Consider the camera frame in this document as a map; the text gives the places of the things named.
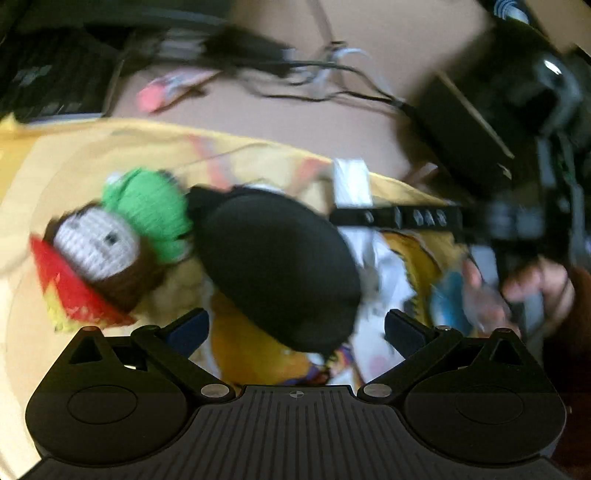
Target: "yellow fabric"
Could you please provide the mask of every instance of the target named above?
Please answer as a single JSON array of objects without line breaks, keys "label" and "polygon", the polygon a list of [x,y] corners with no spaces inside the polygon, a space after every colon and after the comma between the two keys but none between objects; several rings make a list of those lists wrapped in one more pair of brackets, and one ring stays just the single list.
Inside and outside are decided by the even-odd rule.
[{"label": "yellow fabric", "polygon": [[413,299],[412,317],[424,325],[431,326],[428,299],[431,295],[431,285],[441,276],[441,268],[425,251],[419,239],[399,233],[385,233],[384,238],[390,249],[404,261],[408,282],[417,294]]},{"label": "yellow fabric", "polygon": [[233,385],[276,385],[303,378],[310,362],[304,353],[280,344],[246,318],[221,293],[212,298],[215,319],[210,338],[222,380]]},{"label": "yellow fabric", "polygon": [[[301,185],[310,159],[328,163],[328,158],[273,142],[137,119],[39,128],[25,128],[9,120],[0,124],[0,151],[3,480],[23,475],[38,458],[24,427],[24,407],[72,337],[53,332],[28,255],[29,232],[42,233],[52,216],[98,198],[113,171],[135,167],[168,168],[187,184],[269,183],[299,192],[298,198],[319,212],[327,212],[332,202],[326,183],[318,181],[308,188]],[[371,175],[371,187],[375,197],[392,202],[434,201],[408,185],[375,174]],[[453,262],[459,252],[448,235],[425,235],[424,242],[441,268]],[[168,323],[199,303],[200,279],[198,262],[180,264],[169,273],[166,283],[145,299],[135,326],[106,330],[106,335],[126,335],[148,322]]]}]

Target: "beige wall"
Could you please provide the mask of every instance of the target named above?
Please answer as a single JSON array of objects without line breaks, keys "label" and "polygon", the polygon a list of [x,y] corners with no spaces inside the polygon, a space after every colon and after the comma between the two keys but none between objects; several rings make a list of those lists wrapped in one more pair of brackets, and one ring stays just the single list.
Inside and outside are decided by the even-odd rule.
[{"label": "beige wall", "polygon": [[[476,0],[320,0],[338,40],[376,59],[394,92],[412,97],[489,25]],[[591,8],[582,0],[528,0],[551,38],[591,50]],[[235,20],[311,56],[322,46],[307,0],[237,0]],[[351,64],[369,72],[364,60]]]}]

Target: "crocheted doll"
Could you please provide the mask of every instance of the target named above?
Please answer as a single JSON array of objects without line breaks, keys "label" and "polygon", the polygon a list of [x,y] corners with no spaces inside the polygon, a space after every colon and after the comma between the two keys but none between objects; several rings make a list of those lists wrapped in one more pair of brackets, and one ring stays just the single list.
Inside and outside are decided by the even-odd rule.
[{"label": "crocheted doll", "polygon": [[184,237],[191,230],[186,200],[178,181],[168,172],[136,168],[112,175],[101,198],[107,212],[124,218],[146,237],[158,261],[178,262],[188,256],[190,245]]},{"label": "crocheted doll", "polygon": [[150,243],[96,203],[52,219],[43,240],[92,290],[125,313],[163,279]]}]

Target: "black device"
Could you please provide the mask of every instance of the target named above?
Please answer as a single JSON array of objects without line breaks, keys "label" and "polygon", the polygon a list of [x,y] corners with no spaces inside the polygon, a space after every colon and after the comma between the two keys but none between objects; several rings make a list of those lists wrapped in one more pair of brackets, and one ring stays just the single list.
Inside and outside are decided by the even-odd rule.
[{"label": "black device", "polygon": [[542,31],[537,17],[524,0],[479,0],[479,3],[498,18],[512,18]]},{"label": "black device", "polygon": [[208,38],[204,57],[221,68],[250,67],[278,77],[289,74],[289,61],[294,48],[288,44],[261,37],[244,28],[231,26],[219,35]]},{"label": "black device", "polygon": [[[0,118],[11,112],[21,122],[101,117],[109,113],[133,29],[183,46],[187,40],[178,32],[190,31],[201,35],[202,43],[226,26],[232,4],[232,0],[0,2]],[[202,48],[189,53],[199,55]]]},{"label": "black device", "polygon": [[479,56],[465,59],[469,68],[437,76],[416,120],[475,198],[521,191],[520,201],[541,202],[551,188],[541,156],[577,166],[591,153],[591,59],[580,49],[561,55],[516,20],[497,20],[488,35]]},{"label": "black device", "polygon": [[31,0],[16,28],[19,33],[31,33],[118,25],[186,28],[210,34],[226,25],[232,4],[232,0]]},{"label": "black device", "polygon": [[195,310],[160,329],[72,339],[31,397],[42,460],[23,480],[568,477],[548,457],[560,396],[512,331],[468,339],[398,310],[387,339],[404,362],[364,385],[234,390],[187,359]]},{"label": "black device", "polygon": [[92,119],[109,111],[126,31],[109,43],[82,30],[11,34],[0,45],[0,118]]},{"label": "black device", "polygon": [[[451,232],[458,243],[472,247],[483,279],[497,287],[511,274],[543,255],[566,265],[591,268],[589,236],[585,229],[583,188],[573,170],[553,161],[549,141],[538,139],[537,175],[545,186],[542,202],[527,203],[518,194],[471,206],[391,205],[334,209],[331,223],[379,230]],[[524,342],[541,361],[544,305],[541,294],[510,304],[512,321]]]}]

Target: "crocheted doll face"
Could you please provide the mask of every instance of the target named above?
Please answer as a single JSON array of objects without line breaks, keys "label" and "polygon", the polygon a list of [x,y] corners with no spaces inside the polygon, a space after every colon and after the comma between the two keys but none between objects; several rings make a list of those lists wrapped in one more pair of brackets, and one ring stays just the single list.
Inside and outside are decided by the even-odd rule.
[{"label": "crocheted doll face", "polygon": [[59,226],[54,247],[82,278],[104,280],[130,267],[139,256],[139,236],[118,215],[83,209]]}]

